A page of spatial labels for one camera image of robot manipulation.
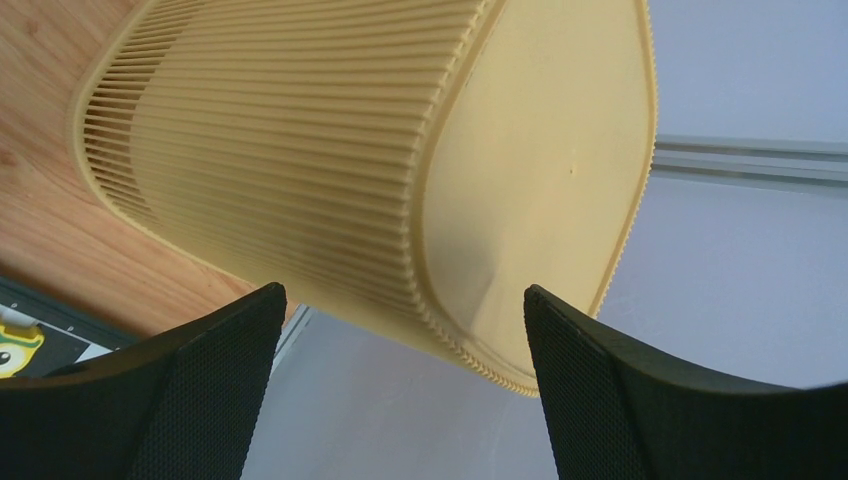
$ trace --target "wood grain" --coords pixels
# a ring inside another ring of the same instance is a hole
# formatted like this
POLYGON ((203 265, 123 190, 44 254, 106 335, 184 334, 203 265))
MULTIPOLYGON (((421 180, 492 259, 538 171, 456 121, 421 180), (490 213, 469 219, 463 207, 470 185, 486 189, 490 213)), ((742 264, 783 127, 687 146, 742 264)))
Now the wood grain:
POLYGON ((135 3, 0 2, 0 275, 155 334, 253 286, 113 217, 68 157, 65 114, 74 86, 135 3))

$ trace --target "white wall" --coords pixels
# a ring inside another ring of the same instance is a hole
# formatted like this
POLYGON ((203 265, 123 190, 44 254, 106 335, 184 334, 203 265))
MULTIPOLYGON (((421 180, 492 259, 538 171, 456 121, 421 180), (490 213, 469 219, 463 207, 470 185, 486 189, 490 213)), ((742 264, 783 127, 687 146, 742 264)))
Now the white wall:
MULTIPOLYGON (((743 377, 846 380, 845 239, 845 199, 654 176, 601 320, 743 377)), ((538 400, 319 315, 271 380, 244 478, 557 477, 538 400)))
POLYGON ((650 5, 660 134, 848 142, 848 2, 650 5))
POLYGON ((848 380, 848 200, 652 177, 600 320, 760 381, 848 380))

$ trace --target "black curved edge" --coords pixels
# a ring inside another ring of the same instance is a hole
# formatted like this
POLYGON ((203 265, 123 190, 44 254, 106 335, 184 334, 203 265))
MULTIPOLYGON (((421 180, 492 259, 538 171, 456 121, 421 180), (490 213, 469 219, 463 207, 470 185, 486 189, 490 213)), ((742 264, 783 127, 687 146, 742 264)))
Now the black curved edge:
POLYGON ((283 286, 269 284, 48 377, 5 379, 0 477, 238 478, 285 307, 283 286))
POLYGON ((525 322, 561 478, 848 478, 848 384, 793 390, 710 370, 537 285, 525 322))

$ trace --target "ribbed basket side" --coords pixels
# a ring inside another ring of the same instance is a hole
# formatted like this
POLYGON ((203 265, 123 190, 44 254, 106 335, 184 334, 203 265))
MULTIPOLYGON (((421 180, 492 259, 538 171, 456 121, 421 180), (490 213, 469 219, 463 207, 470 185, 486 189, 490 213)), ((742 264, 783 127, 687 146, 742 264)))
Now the ribbed basket side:
POLYGON ((424 319, 415 173, 490 3, 154 1, 90 93, 89 178, 142 227, 247 280, 424 319))

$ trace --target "yellow plastic basket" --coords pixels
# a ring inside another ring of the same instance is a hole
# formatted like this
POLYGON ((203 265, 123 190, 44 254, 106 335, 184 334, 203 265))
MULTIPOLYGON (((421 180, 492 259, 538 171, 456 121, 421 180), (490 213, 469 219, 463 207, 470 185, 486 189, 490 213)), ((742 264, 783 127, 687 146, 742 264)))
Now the yellow plastic basket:
POLYGON ((68 137, 158 240, 534 395, 522 292, 600 308, 655 90, 641 0, 150 0, 68 137))

